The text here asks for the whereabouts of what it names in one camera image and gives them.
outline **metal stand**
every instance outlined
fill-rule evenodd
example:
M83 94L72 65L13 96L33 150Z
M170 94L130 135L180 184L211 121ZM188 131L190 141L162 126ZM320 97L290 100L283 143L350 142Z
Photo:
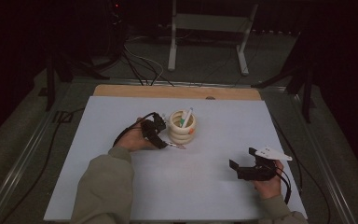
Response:
M272 77L262 83L251 85L252 88L264 89L267 86L289 76L293 76L292 80L286 87L289 94L298 94L301 87L304 85L304 95L302 102L302 114L304 119L310 123L310 93L312 88L312 70L314 64L312 62L305 62L294 67L287 72L281 72L275 77Z
M243 33L242 42L240 45L237 46L237 55L238 60L240 62L241 74L243 76L249 75L248 66L246 64L243 51L245 49L246 42L251 32L257 7L257 4L253 5L251 14L248 18L182 14L176 12L176 0L172 0L172 37L170 58L168 60L168 70L175 70L177 50L176 29L224 31Z
M63 52L59 52L52 46L47 50L46 71L48 77L47 97L48 105L46 111L49 111L55 101L55 81L54 72L56 71L60 80L63 82L71 82L73 75L69 65L82 70L85 74L95 79L108 80L109 77L104 77L94 71L92 68L87 67L82 62L72 59Z

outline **gray floor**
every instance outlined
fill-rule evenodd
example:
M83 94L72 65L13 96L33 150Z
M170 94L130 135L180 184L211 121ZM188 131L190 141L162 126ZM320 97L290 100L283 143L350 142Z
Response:
M187 41L182 40L178 47L174 72L166 71L169 38L131 36L131 41L127 42L126 47L132 54L159 63L164 70L162 75L173 85L249 88L249 85L279 73L295 42L295 38L285 35L251 35L245 50L250 71L248 77L241 76L233 48L235 43L230 41L213 41L199 36ZM159 73L160 66L150 63ZM150 83L154 74L140 65L135 66L143 76L149 77ZM124 61L103 71L103 75L111 77L103 83L139 85ZM47 159L48 146L57 127L57 123L52 122L55 111L74 111L84 107L94 88L102 83L100 80L78 74L72 83L59 84L56 105L51 113L46 113L44 109L47 100L37 95L40 89L46 86L45 80L45 72L35 78L34 90L0 129L0 187L24 149L32 148L34 144L34 150L28 155L30 161L23 164L26 167L25 171L17 171L15 174L19 179L17 187L12 192L9 191L8 200L0 204L0 208L4 208L0 212L0 217L6 216L20 201L42 170ZM279 133L279 136L285 152L293 155L284 137L293 146L299 160L317 183L315 184L302 169L301 198L308 213L309 223L327 223L328 208L331 210L330 223L358 223L358 162L324 104L318 88L312 89L314 107L310 110L311 124L307 124L299 115L298 97L282 92L287 81L288 79L277 82L260 93L268 105L271 116L282 128L284 135ZM156 84L170 85L162 79ZM81 112L75 113L70 123L60 126L46 170L28 197L8 217L6 223L44 223L43 215L80 119ZM300 186L296 162L290 164L296 184ZM318 186L326 195L328 205Z

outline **tripod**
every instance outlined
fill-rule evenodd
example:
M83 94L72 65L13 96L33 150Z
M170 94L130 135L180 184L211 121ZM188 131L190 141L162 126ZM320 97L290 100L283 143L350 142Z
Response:
M289 76L293 76L289 84L286 86L285 91L288 94L298 94L302 85L304 85L304 95L302 102L302 115L307 123L310 123L310 93L312 88L312 74L313 74L314 62L312 60L306 60L305 62L295 66L294 68L280 72L275 77L272 77L262 83L251 85L252 88L264 89L267 86Z

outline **pen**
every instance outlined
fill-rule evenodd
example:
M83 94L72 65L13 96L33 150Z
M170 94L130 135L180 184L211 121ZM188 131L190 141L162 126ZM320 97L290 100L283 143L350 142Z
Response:
M190 119L191 117L191 113L193 113L193 107L190 107L190 109L188 110L187 112L187 115L186 115L186 118L185 118L185 121L183 122L183 125L181 128L185 128L187 123L188 123L188 120Z
M187 112L184 110L183 113L182 113L182 117L180 118L179 127L182 128L183 123L185 122L186 116L187 116Z

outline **wooden edge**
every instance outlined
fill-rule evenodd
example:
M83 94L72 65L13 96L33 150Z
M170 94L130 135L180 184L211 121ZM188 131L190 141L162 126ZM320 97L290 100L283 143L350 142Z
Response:
M230 89L211 87L169 87L169 86L130 86L99 85L94 96L148 97L148 98L186 98L216 100L262 100L255 89Z

